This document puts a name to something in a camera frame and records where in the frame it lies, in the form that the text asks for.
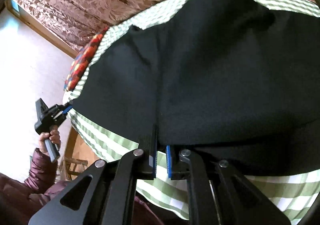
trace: metal bolt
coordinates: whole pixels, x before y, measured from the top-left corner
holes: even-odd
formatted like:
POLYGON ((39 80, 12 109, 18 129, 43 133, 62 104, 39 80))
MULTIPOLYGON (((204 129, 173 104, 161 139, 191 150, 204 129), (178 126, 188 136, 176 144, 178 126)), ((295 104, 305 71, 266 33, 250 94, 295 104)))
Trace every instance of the metal bolt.
POLYGON ((96 161, 96 162, 94 163, 94 165, 95 165, 97 168, 103 167, 105 164, 106 164, 106 163, 105 163, 105 161, 103 161, 103 160, 98 160, 98 161, 96 161))
POLYGON ((142 149, 136 149, 135 151, 133 151, 133 154, 135 156, 141 156, 144 153, 144 151, 142 149))
POLYGON ((183 150, 181 150, 180 154, 182 156, 190 156, 191 151, 189 149, 183 149, 183 150))
POLYGON ((228 161, 226 161, 226 160, 221 160, 221 161, 219 162, 219 165, 220 165, 221 167, 228 167, 229 163, 228 163, 228 161))

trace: finger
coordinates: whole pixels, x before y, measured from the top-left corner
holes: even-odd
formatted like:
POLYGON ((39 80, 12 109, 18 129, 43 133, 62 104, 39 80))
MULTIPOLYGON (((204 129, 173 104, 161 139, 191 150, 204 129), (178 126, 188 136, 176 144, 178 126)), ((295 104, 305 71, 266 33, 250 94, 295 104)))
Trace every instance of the finger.
POLYGON ((52 136, 58 136, 58 135, 60 134, 60 132, 59 132, 58 130, 56 130, 56 129, 53 129, 53 130, 50 132, 50 134, 51 134, 52 136))
POLYGON ((45 147, 45 143, 43 141, 39 141, 39 150, 42 153, 47 153, 47 148, 45 147))
POLYGON ((44 133, 44 132, 42 132, 42 133, 40 134, 39 140, 40 140, 40 141, 44 141, 44 140, 48 139, 49 136, 50 136, 49 133, 44 133))
POLYGON ((52 141, 53 144, 60 144, 61 143, 60 136, 51 136, 50 140, 52 141))

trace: gray tool handle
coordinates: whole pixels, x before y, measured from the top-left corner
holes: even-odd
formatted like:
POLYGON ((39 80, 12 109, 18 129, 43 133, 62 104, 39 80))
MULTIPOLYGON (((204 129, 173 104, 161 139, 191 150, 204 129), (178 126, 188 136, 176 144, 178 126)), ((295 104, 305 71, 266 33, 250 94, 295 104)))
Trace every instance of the gray tool handle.
POLYGON ((51 162, 56 162, 60 157, 58 146, 56 144, 53 144, 50 139, 46 139, 44 143, 49 153, 51 162))

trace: jacket sleeve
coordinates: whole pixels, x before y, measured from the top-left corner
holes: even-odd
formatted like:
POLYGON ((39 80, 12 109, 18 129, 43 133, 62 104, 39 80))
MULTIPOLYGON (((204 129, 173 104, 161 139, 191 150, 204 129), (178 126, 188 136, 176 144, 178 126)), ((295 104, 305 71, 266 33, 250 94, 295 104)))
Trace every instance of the jacket sleeve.
POLYGON ((56 177, 58 163, 51 163, 50 158, 41 153, 39 148, 33 153, 29 177, 24 181, 33 193, 43 194, 52 185, 56 177))

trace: white wall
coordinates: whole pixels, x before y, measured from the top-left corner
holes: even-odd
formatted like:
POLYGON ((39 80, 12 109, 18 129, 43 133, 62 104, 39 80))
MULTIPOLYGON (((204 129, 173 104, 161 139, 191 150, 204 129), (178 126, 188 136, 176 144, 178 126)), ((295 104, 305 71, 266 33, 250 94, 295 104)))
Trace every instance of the white wall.
MULTIPOLYGON (((35 101, 61 104, 73 59, 4 10, 0 14, 0 172, 23 181, 37 147, 35 101)), ((63 154, 70 130, 59 128, 63 154)))

